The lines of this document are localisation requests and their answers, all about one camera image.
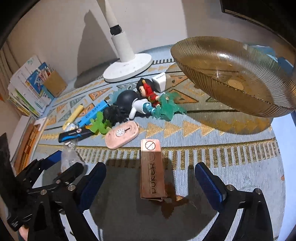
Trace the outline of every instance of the amber glass bowl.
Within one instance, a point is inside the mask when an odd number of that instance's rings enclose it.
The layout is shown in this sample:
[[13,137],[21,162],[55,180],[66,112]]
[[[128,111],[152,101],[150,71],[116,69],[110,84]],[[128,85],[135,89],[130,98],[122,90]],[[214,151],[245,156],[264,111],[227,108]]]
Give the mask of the amber glass bowl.
[[238,111],[279,117],[296,109],[296,85],[266,54],[220,37],[179,41],[171,54],[196,88]]

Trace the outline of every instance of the yellow highlighter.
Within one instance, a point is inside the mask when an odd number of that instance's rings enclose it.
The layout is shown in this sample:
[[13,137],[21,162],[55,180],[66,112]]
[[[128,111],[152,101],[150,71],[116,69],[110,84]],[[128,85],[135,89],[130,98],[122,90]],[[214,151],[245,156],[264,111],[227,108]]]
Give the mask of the yellow highlighter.
[[68,118],[68,120],[65,122],[65,124],[63,125],[63,130],[65,130],[67,128],[67,126],[72,123],[77,116],[80,114],[80,112],[84,109],[83,105],[79,105],[77,106],[77,108],[74,110],[74,112],[72,113],[72,115],[70,115],[70,117]]

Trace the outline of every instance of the brown card box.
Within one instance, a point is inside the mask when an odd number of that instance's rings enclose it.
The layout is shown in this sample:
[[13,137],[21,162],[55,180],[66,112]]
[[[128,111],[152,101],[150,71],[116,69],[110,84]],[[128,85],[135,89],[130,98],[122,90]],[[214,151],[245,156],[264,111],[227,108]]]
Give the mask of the brown card box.
[[158,201],[166,198],[163,161],[157,139],[141,141],[140,195],[143,199]]
[[59,95],[66,89],[67,85],[68,84],[56,71],[53,71],[44,81],[44,86],[54,97],[59,97]]

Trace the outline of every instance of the anime figure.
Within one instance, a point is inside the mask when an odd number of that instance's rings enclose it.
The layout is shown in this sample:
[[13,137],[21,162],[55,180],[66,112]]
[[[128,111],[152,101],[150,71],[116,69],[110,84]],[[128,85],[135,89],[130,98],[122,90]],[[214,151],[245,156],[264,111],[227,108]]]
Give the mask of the anime figure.
[[109,120],[114,126],[117,122],[123,123],[127,121],[135,100],[141,98],[137,92],[133,90],[120,91],[116,93],[117,98],[113,105],[104,109],[104,120]]
[[153,107],[159,104],[159,96],[154,93],[155,86],[151,80],[141,78],[138,81],[136,88],[142,97],[148,99],[151,102]]
[[155,108],[152,107],[151,103],[147,99],[135,99],[132,103],[132,109],[129,114],[129,119],[133,120],[137,112],[142,114],[151,114],[153,115]]

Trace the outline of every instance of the person's hand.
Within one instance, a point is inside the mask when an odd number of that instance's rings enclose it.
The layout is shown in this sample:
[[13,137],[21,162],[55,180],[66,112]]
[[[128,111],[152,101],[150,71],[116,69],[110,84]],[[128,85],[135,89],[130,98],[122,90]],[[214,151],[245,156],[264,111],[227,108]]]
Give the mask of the person's hand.
[[28,241],[28,233],[29,229],[26,229],[24,226],[19,228],[20,236],[24,239],[24,241]]

